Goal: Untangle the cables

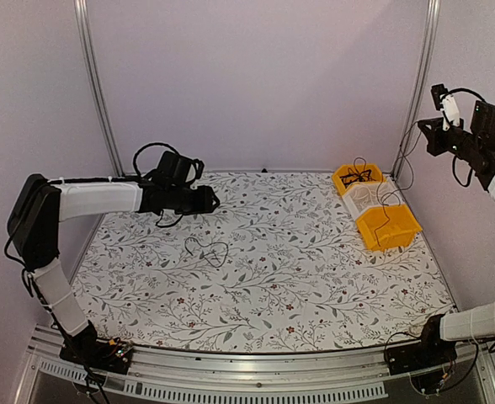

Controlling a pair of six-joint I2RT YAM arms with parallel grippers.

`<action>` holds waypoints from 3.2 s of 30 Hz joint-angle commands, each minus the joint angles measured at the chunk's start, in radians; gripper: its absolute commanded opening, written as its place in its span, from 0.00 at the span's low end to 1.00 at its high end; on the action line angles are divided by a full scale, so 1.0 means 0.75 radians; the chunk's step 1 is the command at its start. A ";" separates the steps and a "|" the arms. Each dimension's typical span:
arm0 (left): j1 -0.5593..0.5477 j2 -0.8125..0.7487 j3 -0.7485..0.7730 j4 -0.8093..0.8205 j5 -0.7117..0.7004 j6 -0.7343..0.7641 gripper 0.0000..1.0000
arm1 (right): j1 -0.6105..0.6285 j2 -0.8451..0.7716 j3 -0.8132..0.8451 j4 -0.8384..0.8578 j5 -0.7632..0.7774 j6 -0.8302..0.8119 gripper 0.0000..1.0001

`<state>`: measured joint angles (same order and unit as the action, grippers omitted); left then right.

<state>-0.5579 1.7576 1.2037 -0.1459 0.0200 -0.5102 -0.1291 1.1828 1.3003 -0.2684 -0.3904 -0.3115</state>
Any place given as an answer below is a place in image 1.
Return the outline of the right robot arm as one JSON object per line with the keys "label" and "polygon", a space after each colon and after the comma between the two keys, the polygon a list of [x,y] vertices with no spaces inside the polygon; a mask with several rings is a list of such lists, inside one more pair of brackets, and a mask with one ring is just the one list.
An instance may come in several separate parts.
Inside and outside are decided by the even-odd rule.
{"label": "right robot arm", "polygon": [[[433,157],[453,156],[469,166],[463,188],[477,178],[495,201],[495,105],[468,88],[449,90],[435,84],[430,90],[439,118],[420,120],[418,128]],[[430,317],[414,348],[413,359],[422,367],[432,366],[452,343],[495,338],[495,301],[467,311]]]}

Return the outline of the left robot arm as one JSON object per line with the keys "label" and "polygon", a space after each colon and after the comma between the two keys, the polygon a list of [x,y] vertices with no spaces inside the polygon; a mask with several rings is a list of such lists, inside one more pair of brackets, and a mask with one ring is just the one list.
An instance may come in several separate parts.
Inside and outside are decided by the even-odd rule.
{"label": "left robot arm", "polygon": [[74,218],[109,213],[153,213],[167,210],[178,218],[214,212],[221,204],[210,186],[192,185],[202,177],[205,165],[185,157],[172,146],[164,148],[157,166],[142,173],[107,178],[48,179],[35,173],[27,177],[8,218],[6,247],[16,254],[6,258],[22,267],[22,281],[30,296],[37,297],[51,314],[72,353],[85,365],[104,356],[97,332],[77,303],[61,266],[59,226]]}

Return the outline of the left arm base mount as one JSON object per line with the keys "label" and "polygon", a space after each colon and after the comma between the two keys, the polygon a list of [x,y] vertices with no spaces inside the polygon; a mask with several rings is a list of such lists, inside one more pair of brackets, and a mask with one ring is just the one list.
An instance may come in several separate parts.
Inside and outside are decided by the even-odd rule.
{"label": "left arm base mount", "polygon": [[60,358],[90,369],[127,375],[133,357],[133,342],[120,338],[102,339],[91,322],[76,336],[57,326],[63,337]]}

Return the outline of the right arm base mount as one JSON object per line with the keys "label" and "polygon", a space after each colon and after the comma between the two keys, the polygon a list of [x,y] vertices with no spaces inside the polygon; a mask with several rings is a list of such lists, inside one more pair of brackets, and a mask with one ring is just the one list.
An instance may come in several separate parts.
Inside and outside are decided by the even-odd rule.
{"label": "right arm base mount", "polygon": [[384,360],[391,375],[438,366],[433,372],[411,378],[412,387],[423,395],[433,395],[443,391],[457,359],[456,342],[445,341],[440,336],[442,317],[443,315],[431,316],[416,342],[392,348],[384,347]]}

